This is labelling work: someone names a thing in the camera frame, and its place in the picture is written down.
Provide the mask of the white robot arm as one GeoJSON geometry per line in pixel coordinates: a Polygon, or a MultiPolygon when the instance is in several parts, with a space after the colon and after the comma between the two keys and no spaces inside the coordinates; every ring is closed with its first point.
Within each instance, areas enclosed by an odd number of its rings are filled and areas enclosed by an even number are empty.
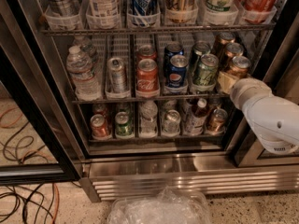
{"type": "Polygon", "coordinates": [[[259,79],[220,72],[218,83],[241,110],[264,149],[276,155],[291,154],[299,148],[299,106],[275,96],[259,79]]]}

